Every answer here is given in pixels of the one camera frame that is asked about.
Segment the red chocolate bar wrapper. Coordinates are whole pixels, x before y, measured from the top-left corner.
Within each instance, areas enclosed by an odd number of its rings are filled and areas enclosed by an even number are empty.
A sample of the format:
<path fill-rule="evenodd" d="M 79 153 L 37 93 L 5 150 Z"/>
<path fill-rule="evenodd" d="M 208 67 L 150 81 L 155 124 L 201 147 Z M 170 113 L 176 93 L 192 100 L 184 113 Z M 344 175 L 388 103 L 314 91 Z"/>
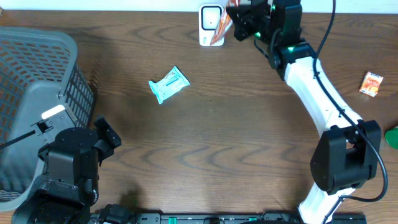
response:
<path fill-rule="evenodd" d="M 232 18 L 228 15 L 226 12 L 226 9 L 228 7 L 236 7 L 240 5 L 240 0 L 229 0 L 227 4 L 225 5 L 220 19 L 218 21 L 218 24 L 216 26 L 216 29 L 214 31 L 213 37 L 211 38 L 210 45 L 215 46 L 218 45 L 220 41 L 223 40 L 224 35 L 226 32 L 229 30 L 229 28 L 232 26 Z"/>

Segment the teal snack packet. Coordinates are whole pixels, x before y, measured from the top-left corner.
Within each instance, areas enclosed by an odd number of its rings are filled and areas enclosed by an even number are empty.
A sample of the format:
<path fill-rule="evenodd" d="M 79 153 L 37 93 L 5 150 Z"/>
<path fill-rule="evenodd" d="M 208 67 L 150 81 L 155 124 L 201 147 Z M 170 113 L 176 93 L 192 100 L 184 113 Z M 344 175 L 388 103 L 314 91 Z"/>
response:
<path fill-rule="evenodd" d="M 174 66 L 166 76 L 158 82 L 149 81 L 149 86 L 161 105 L 166 99 L 178 93 L 190 82 L 181 70 Z"/>

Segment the orange snack sachet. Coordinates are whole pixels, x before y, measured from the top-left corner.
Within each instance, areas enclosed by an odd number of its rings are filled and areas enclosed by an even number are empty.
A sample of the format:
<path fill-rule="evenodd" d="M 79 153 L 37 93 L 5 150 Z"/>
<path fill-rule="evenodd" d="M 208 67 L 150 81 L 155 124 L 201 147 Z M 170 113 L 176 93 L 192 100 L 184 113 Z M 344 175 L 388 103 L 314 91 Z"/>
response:
<path fill-rule="evenodd" d="M 359 88 L 359 92 L 368 96 L 375 97 L 378 94 L 379 87 L 383 81 L 383 77 L 371 72 L 367 72 L 363 82 Z"/>

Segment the green lid jar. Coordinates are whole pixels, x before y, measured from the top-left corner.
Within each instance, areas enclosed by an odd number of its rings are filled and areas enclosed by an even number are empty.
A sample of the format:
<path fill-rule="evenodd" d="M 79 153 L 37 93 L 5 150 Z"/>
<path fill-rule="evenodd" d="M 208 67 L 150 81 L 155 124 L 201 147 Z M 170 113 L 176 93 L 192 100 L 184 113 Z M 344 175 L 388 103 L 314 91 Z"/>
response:
<path fill-rule="evenodd" d="M 393 149 L 398 149 L 398 127 L 394 127 L 385 133 L 385 140 Z"/>

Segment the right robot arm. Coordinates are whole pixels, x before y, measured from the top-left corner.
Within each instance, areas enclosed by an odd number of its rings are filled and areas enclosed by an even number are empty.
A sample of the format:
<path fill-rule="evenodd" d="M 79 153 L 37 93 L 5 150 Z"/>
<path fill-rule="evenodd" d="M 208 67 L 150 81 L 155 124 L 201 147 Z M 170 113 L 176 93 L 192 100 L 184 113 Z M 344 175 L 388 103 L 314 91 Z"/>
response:
<path fill-rule="evenodd" d="M 386 171 L 379 153 L 381 128 L 353 111 L 329 81 L 320 51 L 301 36 L 300 1 L 231 1 L 226 13 L 237 40 L 254 37 L 266 45 L 262 54 L 313 119 L 320 136 L 310 161 L 314 183 L 296 221 L 331 223 L 356 189 Z"/>

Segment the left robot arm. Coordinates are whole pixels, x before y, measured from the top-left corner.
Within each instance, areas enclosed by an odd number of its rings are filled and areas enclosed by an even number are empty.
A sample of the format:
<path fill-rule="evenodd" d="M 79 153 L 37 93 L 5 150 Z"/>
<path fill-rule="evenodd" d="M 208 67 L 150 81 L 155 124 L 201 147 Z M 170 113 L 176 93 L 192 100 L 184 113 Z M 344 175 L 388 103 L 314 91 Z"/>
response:
<path fill-rule="evenodd" d="M 90 212 L 100 196 L 98 169 L 121 145 L 121 138 L 104 117 L 97 117 L 94 126 L 64 129 L 39 149 L 44 173 L 34 180 L 12 223 L 136 222 L 135 214 L 118 204 L 109 204 L 97 214 Z"/>

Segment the white barcode scanner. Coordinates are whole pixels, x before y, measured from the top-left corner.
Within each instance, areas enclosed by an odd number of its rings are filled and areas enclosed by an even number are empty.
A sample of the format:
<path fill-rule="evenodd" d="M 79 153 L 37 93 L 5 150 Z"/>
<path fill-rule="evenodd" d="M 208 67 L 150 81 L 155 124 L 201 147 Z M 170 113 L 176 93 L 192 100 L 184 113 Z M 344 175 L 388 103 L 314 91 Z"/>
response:
<path fill-rule="evenodd" d="M 214 45 L 210 44 L 222 12 L 223 6 L 219 4 L 203 4 L 200 6 L 198 10 L 198 30 L 201 46 L 218 47 L 224 44 L 224 38 Z"/>

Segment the grey plastic shopping basket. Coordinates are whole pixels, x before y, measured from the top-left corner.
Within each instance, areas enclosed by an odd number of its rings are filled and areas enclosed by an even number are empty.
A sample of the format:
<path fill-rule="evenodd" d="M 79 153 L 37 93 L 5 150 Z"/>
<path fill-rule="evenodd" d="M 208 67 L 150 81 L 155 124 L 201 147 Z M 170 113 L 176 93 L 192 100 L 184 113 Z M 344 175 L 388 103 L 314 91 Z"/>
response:
<path fill-rule="evenodd" d="M 63 32 L 1 28 L 1 211 L 17 208 L 44 171 L 43 138 L 31 125 L 57 105 L 87 127 L 95 98 L 77 63 L 76 42 Z"/>

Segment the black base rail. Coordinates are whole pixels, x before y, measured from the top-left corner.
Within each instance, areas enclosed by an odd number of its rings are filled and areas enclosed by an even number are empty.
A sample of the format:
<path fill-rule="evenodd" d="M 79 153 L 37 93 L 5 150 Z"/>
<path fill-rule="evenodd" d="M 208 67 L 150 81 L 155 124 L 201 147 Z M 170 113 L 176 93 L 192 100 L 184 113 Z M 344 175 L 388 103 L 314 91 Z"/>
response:
<path fill-rule="evenodd" d="M 132 223 L 132 224 L 240 224 L 240 223 L 302 223 L 294 213 L 268 211 L 262 214 L 159 214 L 141 213 L 125 216 L 99 218 L 92 215 L 90 223 Z"/>

